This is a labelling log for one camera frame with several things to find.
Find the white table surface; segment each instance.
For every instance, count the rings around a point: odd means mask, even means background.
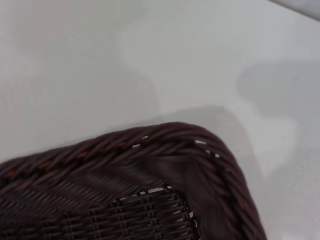
[[[198,124],[269,239],[320,239],[320,23],[266,0],[0,0],[0,159]]]

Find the dark brown wicker basket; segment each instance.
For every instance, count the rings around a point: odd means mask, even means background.
[[[1,240],[266,240],[244,175],[207,130],[166,123],[0,165]]]

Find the woven wicker pattern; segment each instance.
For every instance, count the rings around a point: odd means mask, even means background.
[[[199,126],[132,128],[0,165],[1,240],[199,238],[266,240],[234,156]]]

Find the wicker basket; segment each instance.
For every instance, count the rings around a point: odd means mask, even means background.
[[[234,156],[166,123],[0,165],[0,240],[266,240]]]

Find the white surface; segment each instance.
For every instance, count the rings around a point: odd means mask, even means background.
[[[319,39],[265,0],[0,0],[0,159],[194,123],[235,153],[269,239],[320,239]]]

